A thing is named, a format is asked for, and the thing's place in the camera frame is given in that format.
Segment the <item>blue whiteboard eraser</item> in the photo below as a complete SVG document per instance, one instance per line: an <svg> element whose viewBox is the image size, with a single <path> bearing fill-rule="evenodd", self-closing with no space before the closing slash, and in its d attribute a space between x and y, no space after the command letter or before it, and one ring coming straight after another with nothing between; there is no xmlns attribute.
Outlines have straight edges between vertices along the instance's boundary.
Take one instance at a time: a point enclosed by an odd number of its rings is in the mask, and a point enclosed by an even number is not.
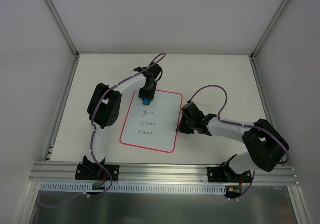
<svg viewBox="0 0 320 224"><path fill-rule="evenodd" d="M150 103L151 103L151 99L148 99L148 98L143 98L143 100L142 100L142 103L144 104L144 105L149 105Z"/></svg>

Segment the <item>pink framed whiteboard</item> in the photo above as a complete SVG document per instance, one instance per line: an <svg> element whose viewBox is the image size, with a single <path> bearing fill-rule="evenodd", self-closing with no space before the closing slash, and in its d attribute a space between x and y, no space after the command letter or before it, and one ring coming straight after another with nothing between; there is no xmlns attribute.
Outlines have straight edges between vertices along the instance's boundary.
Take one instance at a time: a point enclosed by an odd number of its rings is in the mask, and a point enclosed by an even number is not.
<svg viewBox="0 0 320 224"><path fill-rule="evenodd" d="M176 128L180 120L183 95L156 90L155 98L144 105L133 93L120 142L133 147L172 153L177 140Z"/></svg>

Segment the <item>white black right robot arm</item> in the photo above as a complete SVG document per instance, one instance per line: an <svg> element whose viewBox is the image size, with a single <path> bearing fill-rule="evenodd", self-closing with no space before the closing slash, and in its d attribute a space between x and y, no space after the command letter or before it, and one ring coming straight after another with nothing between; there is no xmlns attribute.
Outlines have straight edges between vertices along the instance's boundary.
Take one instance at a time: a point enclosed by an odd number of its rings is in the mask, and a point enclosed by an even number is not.
<svg viewBox="0 0 320 224"><path fill-rule="evenodd" d="M253 123L224 120L219 115L207 114L189 101L182 107L182 118L176 129L183 134L195 132L220 136L244 144L247 152L235 154L209 175L216 182L236 182L242 174L255 169L271 172L283 157L289 156L289 145L265 119Z"/></svg>

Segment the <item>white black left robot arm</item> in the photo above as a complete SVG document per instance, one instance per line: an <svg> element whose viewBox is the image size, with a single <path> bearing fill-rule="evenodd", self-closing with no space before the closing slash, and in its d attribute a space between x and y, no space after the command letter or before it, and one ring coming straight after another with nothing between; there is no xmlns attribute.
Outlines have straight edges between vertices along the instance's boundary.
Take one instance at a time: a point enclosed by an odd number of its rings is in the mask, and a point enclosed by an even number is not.
<svg viewBox="0 0 320 224"><path fill-rule="evenodd" d="M152 62L148 67L135 68L131 76L114 86L104 83L96 86L87 108L92 124L90 149L78 165L76 179L103 178L108 130L119 117L123 94L139 90L138 96L142 103L149 105L155 98L157 83L162 74L162 67Z"/></svg>

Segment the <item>front aluminium mounting rail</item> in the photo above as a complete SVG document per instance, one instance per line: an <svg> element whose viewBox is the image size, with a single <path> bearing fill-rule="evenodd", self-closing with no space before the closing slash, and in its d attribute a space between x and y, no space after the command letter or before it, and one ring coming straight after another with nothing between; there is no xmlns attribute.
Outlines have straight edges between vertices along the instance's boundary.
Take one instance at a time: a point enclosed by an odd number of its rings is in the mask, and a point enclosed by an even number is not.
<svg viewBox="0 0 320 224"><path fill-rule="evenodd" d="M29 181L76 181L77 162L35 162ZM204 164L138 164L119 163L117 183L141 184L220 184L243 185L245 178L235 182L210 182L213 173L208 172L210 165ZM291 166L277 166L272 172L257 169L248 177L254 178L256 186L299 186L296 170Z"/></svg>

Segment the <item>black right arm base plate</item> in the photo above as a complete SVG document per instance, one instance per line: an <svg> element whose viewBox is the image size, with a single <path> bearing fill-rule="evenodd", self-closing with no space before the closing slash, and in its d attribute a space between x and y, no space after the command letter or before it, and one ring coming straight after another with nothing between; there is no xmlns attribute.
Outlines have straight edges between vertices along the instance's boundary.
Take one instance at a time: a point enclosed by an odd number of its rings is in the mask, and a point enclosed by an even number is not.
<svg viewBox="0 0 320 224"><path fill-rule="evenodd" d="M208 167L207 176L209 182L216 183L250 183L252 181L252 175L250 171L246 171L242 174L236 174L228 166Z"/></svg>

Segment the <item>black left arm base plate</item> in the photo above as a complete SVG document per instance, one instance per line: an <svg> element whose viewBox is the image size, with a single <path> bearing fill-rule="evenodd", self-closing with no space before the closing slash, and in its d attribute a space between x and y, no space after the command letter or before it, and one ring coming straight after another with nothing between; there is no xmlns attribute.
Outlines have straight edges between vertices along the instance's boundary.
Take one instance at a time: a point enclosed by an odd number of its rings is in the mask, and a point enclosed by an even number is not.
<svg viewBox="0 0 320 224"><path fill-rule="evenodd" d="M120 172L119 165L105 164L104 168L110 172L113 181L118 181L119 172ZM94 164L91 168L89 168L85 166L83 163L80 163L77 165L75 179L98 181L98 180L102 180L105 174L106 174L106 171L103 170L101 167L99 167L97 164Z"/></svg>

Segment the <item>left aluminium corner post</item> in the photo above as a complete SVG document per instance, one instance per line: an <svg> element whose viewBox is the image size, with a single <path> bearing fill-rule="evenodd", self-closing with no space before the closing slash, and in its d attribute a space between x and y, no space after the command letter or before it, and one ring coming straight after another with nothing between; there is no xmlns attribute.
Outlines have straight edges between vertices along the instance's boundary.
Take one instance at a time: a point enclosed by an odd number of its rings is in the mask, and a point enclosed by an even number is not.
<svg viewBox="0 0 320 224"><path fill-rule="evenodd" d="M53 16L59 30L61 31L65 41L67 42L68 47L70 48L72 54L77 58L79 55L79 52L78 52L77 48L75 47L75 44L74 44L73 40L71 39L71 37L66 29L66 26L65 26L57 8L56 8L53 0L44 0L44 1L45 1L46 5L48 6L49 11L52 14L52 16Z"/></svg>

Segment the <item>aluminium corner post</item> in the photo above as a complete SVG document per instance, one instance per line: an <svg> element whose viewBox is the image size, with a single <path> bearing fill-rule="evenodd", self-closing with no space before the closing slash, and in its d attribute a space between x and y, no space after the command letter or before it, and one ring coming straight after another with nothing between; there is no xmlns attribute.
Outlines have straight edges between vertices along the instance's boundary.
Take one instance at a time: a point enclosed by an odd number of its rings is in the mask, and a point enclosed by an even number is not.
<svg viewBox="0 0 320 224"><path fill-rule="evenodd" d="M273 14L270 22L268 23L266 29L264 30L261 38L259 39L256 47L254 48L253 52L251 53L250 57L254 60L262 47L264 46L265 42L267 41L269 35L271 34L272 30L274 29L276 23L282 16L282 13L285 11L287 8L288 4L290 3L291 0L281 0L279 6L277 7L275 13Z"/></svg>
<svg viewBox="0 0 320 224"><path fill-rule="evenodd" d="M44 0L44 1L45 1L46 5L48 6L49 11L52 14L52 16L53 16L59 30L61 31L65 41L67 42L68 47L70 48L72 54L77 58L79 55L79 52L78 52L77 48L75 47L75 44L74 44L73 40L71 39L71 37L66 29L66 26L65 26L57 8L56 8L53 0Z"/></svg>

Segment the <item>right aluminium corner post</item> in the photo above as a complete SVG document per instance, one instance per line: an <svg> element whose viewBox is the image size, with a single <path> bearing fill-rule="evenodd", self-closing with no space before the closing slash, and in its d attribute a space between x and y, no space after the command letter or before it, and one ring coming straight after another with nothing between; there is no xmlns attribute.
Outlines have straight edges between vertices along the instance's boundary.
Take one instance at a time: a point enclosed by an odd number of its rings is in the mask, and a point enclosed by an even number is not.
<svg viewBox="0 0 320 224"><path fill-rule="evenodd" d="M282 16L282 13L285 11L287 8L288 4L290 3L291 0L281 0L279 6L277 7L275 13L273 14L270 22L268 23L266 29L264 30L261 38L259 39L256 47L254 48L253 52L251 53L250 57L254 60L262 47L264 46L265 42L267 41L269 35L271 34L272 30L274 29L276 23Z"/></svg>

